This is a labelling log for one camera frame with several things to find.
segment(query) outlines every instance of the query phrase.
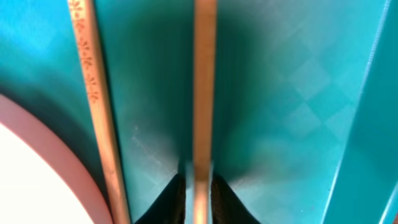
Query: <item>black object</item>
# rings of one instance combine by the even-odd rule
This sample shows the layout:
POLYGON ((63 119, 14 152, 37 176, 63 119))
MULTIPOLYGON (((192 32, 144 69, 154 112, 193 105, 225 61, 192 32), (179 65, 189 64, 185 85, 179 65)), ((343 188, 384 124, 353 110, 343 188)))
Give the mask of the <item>black object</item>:
POLYGON ((184 224, 185 178, 176 174, 136 224, 184 224))
POLYGON ((211 212, 213 224, 258 224, 227 182, 214 174, 211 181, 211 212))

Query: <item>wooden chopstick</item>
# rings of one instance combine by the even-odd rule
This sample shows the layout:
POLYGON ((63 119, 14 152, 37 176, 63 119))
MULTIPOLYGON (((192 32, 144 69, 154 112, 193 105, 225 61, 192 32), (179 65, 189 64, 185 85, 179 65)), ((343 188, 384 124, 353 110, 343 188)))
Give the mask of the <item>wooden chopstick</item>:
POLYGON ((92 0, 68 0, 91 118, 115 224, 130 224, 92 0))
POLYGON ((216 0, 195 0, 193 92, 193 222, 208 222, 216 46, 216 0))

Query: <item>decorated chopstick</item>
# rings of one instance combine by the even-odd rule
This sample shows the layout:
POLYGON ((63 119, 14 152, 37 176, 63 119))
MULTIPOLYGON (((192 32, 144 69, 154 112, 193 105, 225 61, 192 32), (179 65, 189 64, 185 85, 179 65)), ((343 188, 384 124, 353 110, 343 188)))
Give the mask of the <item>decorated chopstick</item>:
POLYGON ((92 0, 68 0, 91 118, 115 224, 130 224, 92 0))

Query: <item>chopstick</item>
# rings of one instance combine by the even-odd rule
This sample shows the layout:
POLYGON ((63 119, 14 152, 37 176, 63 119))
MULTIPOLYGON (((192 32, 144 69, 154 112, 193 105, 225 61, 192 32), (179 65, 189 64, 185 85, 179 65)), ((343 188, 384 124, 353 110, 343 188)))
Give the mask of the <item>chopstick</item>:
POLYGON ((68 0, 114 224, 130 224, 92 0, 68 0))
POLYGON ((193 222, 208 222, 216 46, 216 0, 195 0, 193 91, 193 222))

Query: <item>teal surface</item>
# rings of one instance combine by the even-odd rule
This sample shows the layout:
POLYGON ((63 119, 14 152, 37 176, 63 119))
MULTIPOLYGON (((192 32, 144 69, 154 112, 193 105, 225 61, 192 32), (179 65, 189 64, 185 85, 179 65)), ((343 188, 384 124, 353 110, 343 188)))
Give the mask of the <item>teal surface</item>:
POLYGON ((192 158, 193 1, 99 0, 96 11, 136 221, 192 158))
MULTIPOLYGON (((95 3, 137 220, 174 174, 192 178, 193 1, 95 3)), ((261 223, 394 218, 398 8, 386 5, 218 1, 214 169, 261 223)), ((0 12, 0 93, 59 135, 105 194, 66 1, 0 1, 0 12)))
POLYGON ((261 223, 322 222, 384 5, 218 1, 214 166, 261 223))
POLYGON ((0 94, 58 135, 107 198, 66 1, 0 1, 0 94))
POLYGON ((325 223, 386 223, 398 212, 398 1, 381 32, 325 223))

